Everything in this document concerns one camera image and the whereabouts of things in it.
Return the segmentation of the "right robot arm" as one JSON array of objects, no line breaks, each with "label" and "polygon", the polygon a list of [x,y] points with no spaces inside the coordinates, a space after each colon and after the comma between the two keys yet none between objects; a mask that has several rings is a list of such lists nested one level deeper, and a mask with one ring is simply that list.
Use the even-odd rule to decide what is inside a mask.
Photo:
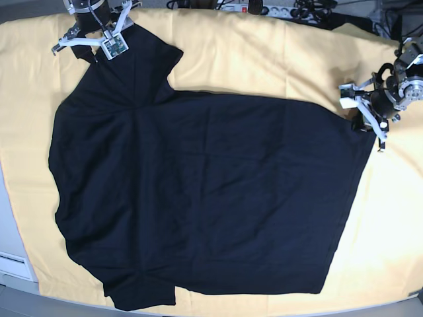
[{"label": "right robot arm", "polygon": [[111,7],[107,0],[63,3],[67,12],[75,18],[75,24],[52,48],[53,54],[71,48],[77,59],[96,64],[94,47],[100,48],[107,60],[129,50],[122,32],[134,25],[129,13],[141,5],[140,1],[122,1],[117,7]]}]

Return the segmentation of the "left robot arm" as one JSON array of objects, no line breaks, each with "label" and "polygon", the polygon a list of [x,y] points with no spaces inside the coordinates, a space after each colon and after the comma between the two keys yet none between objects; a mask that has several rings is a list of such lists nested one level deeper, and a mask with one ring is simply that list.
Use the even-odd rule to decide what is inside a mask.
[{"label": "left robot arm", "polygon": [[385,150],[389,123],[400,121],[400,112],[422,100],[422,37],[406,38],[395,56],[393,63],[384,63],[368,81],[338,87],[341,107],[359,110],[352,129],[374,132],[380,152]]}]

